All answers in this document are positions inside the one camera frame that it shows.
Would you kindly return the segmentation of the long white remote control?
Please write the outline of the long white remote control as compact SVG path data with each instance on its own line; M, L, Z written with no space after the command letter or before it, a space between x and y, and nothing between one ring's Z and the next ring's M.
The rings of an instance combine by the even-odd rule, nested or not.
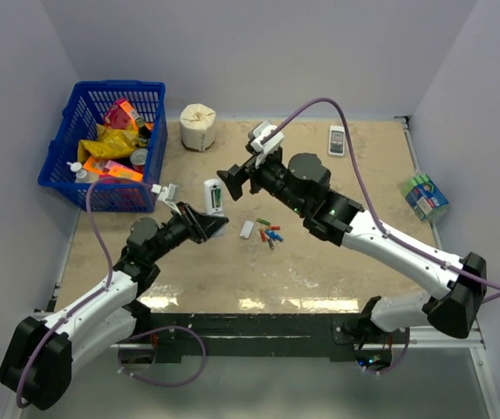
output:
M223 183L218 178L211 178L203 183L205 212L211 216L224 216Z

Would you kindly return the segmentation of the white battery cover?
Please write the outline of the white battery cover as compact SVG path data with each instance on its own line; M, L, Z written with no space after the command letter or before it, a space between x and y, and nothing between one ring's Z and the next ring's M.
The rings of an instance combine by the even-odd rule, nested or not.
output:
M249 239L251 232L253 231L254 223L252 221L245 221L240 230L239 237L242 239Z

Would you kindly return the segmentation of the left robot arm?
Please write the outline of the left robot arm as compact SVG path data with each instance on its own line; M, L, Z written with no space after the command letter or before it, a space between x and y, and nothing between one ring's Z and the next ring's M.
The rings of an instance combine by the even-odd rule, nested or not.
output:
M228 221L186 203L177 203L165 223L135 221L120 258L96 286L57 312L17 324L0 366L0 383L14 392L16 405L49 409L74 373L108 346L145 340L151 321L134 308L160 273L156 261L186 241L209 241Z

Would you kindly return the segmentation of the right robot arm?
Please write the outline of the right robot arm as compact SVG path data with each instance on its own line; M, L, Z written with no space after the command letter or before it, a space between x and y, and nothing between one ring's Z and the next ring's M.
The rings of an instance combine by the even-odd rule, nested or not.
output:
M331 172L314 154L293 155L288 163L280 151L263 162L252 156L217 175L234 200L242 197L245 183L253 194L265 190L298 214L317 239L374 258L422 289L400 298L369 299L341 327L345 334L377 343L400 328L432 326L452 338L469 336L486 287L468 275L485 275L484 258L439 251L375 220L360 203L331 189Z

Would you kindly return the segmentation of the small white remote control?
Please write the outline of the small white remote control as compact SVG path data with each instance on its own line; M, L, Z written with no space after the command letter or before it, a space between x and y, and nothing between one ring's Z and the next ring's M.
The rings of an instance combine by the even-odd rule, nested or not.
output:
M343 157L345 155L346 130L342 126L331 125L328 135L327 153L331 157Z

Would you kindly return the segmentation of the wrapped toilet paper roll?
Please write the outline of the wrapped toilet paper roll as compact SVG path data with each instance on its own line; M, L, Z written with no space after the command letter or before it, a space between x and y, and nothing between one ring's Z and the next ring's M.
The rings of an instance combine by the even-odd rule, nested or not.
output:
M187 105L180 115L182 145L205 152L216 139L216 111L203 104Z

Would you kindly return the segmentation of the red tin can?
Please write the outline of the red tin can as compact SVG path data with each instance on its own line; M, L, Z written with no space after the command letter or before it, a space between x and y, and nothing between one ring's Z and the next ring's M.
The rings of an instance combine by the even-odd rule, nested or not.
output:
M146 148L139 148L132 152L130 155L130 162L132 168L138 172L143 174L144 169L147 163L148 151Z

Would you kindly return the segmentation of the orange pink snack pack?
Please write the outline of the orange pink snack pack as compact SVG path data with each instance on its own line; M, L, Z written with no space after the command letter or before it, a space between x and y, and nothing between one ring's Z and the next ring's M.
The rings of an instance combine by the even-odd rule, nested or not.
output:
M90 156L83 164L83 168L99 177L112 176L127 179L134 182L141 182L143 175L132 168L121 165L116 161L97 159Z

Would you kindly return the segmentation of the yellow snack bag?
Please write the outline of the yellow snack bag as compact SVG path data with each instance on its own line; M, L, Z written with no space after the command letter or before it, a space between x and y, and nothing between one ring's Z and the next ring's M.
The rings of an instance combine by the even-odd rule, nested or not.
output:
M119 160L130 157L138 148L139 136L134 131L112 129L96 125L95 140L80 140L77 161L84 163L90 156L103 160Z

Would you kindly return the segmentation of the blue plastic basket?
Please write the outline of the blue plastic basket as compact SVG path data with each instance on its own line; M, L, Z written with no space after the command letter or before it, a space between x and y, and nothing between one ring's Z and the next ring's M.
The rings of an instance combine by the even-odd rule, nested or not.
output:
M83 210L154 211L168 130L165 86L137 80L75 85L38 177Z

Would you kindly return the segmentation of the pink snack box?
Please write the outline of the pink snack box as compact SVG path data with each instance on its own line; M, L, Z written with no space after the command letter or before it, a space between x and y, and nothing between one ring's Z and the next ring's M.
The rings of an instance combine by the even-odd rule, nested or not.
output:
M106 111L103 123L112 129L138 131L144 120L127 99L119 98Z

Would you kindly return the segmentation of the white small bottle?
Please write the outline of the white small bottle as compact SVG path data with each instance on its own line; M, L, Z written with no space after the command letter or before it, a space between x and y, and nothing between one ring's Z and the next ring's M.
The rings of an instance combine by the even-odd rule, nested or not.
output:
M70 171L74 174L76 183L85 183L89 181L88 172L83 168L80 162L68 161L66 164L69 167Z

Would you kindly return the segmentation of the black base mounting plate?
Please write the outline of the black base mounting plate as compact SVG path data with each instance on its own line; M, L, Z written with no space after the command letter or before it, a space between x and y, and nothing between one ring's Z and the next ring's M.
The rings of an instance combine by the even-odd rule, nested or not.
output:
M357 313L145 313L136 316L134 333L162 327L143 337L158 363L178 363L187 356L327 358L353 362L377 348L406 342L392 334L358 332Z

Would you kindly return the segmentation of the green blue sponge pack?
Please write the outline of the green blue sponge pack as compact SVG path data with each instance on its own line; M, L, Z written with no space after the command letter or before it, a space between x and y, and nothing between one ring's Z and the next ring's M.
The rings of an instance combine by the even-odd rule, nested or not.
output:
M449 208L447 197L425 173L407 180L401 187L401 194L423 222L436 223Z

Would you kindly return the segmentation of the aluminium frame rail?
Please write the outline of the aluminium frame rail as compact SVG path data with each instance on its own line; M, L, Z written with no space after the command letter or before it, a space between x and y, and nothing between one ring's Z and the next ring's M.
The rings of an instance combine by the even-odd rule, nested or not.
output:
M414 327L410 332L409 349L458 349L467 350L468 359L474 368L476 382L489 418L500 418L500 398L486 356L486 346L480 326L475 328L466 339L451 338L430 326Z

